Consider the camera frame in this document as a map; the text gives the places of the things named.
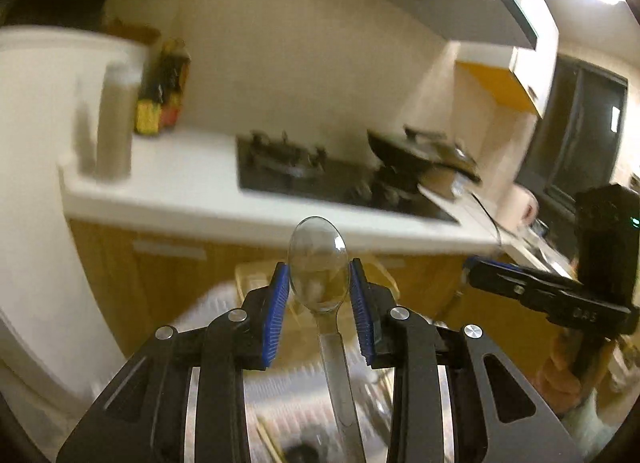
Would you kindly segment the clear plastic spoon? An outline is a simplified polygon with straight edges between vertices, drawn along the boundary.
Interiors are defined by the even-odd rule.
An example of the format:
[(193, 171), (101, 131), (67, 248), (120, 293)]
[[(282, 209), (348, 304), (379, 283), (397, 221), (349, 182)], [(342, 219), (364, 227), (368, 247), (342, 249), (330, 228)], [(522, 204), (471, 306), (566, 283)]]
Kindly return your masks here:
[(334, 419), (347, 462), (366, 459), (352, 397), (337, 315), (349, 289), (349, 256), (340, 231), (310, 216), (294, 229), (288, 245), (290, 282), (297, 301), (314, 317)]

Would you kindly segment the dark window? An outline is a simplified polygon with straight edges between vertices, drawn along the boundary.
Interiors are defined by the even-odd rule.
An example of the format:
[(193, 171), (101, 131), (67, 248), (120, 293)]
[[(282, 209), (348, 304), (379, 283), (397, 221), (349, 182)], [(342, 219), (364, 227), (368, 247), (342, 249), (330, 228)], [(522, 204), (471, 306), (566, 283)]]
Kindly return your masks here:
[(578, 192), (610, 181), (627, 94), (623, 76), (569, 56), (556, 58), (547, 109), (516, 182), (540, 205), (573, 212)]

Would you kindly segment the black frying pan with lid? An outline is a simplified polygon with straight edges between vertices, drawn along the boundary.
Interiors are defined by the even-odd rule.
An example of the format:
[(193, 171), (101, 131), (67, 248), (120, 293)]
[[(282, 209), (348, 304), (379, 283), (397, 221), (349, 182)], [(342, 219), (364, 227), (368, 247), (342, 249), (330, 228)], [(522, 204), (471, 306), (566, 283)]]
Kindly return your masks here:
[(384, 165), (420, 176), (434, 166), (450, 168), (479, 185), (477, 162), (457, 142), (441, 132), (422, 132), (406, 126), (405, 135), (367, 130), (370, 149)]

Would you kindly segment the red label sauce bottle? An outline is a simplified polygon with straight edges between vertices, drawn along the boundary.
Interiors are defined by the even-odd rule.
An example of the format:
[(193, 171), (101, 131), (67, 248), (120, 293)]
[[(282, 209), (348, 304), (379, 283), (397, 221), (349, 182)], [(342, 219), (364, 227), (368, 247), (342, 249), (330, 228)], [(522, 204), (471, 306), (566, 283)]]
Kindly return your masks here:
[(160, 52), (160, 85), (163, 92), (162, 126), (172, 130), (183, 107), (191, 56), (182, 38), (172, 38)]

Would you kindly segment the dark soy sauce bottle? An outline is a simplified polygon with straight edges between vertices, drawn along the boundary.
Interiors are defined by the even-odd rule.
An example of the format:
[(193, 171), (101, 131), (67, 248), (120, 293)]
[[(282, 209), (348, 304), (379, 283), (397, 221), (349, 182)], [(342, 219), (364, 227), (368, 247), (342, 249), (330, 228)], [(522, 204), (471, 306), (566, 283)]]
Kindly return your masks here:
[(142, 136), (155, 136), (162, 129), (164, 103), (163, 73), (160, 53), (149, 62), (143, 75), (134, 116), (134, 131)]

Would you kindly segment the black gas stove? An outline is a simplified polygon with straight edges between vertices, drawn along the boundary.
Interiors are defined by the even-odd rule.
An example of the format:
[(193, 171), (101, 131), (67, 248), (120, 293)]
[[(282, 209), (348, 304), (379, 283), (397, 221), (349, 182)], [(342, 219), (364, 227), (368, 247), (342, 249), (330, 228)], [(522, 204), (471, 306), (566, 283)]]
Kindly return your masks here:
[(239, 187), (245, 191), (360, 206), (457, 226), (450, 215), (419, 190), (418, 181), (384, 164), (377, 168), (331, 158), (312, 149), (271, 139), (262, 132), (236, 143)]

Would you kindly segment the gold thermos bottle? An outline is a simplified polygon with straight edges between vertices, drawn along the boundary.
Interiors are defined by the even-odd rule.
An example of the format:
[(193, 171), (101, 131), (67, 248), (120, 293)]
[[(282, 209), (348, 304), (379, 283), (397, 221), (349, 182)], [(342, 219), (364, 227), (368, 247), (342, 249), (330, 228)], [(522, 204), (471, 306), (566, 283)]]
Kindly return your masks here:
[(100, 100), (96, 167), (101, 182), (126, 179), (131, 171), (131, 144), (134, 115), (142, 80), (142, 70), (131, 64), (107, 64)]

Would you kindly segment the white upper cabinet right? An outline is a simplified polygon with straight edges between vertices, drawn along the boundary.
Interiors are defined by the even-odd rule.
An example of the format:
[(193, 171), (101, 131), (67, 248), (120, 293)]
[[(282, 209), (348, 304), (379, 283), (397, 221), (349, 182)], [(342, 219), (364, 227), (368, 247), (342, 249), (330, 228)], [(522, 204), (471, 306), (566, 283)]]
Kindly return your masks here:
[(537, 34), (533, 49), (463, 43), (457, 64), (470, 72), (498, 105), (544, 115), (551, 90), (559, 30), (545, 0), (515, 0)]

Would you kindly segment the brown tray on fridge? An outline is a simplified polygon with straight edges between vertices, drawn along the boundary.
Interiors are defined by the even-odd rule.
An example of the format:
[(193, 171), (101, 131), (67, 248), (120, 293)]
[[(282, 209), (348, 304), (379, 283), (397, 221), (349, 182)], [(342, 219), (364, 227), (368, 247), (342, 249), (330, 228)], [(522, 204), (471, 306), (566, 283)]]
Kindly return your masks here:
[(126, 23), (118, 18), (104, 22), (101, 31), (115, 38), (152, 46), (160, 39), (160, 30), (144, 24)]

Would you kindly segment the white refrigerator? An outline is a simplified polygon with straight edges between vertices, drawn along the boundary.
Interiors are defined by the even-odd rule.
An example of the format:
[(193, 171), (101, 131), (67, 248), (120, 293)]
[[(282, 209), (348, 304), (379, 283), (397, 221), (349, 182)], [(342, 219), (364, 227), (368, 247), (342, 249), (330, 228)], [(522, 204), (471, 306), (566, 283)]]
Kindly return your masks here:
[(47, 27), (1, 30), (1, 357), (80, 408), (124, 362), (63, 213), (60, 164), (91, 164), (104, 72), (143, 46)]

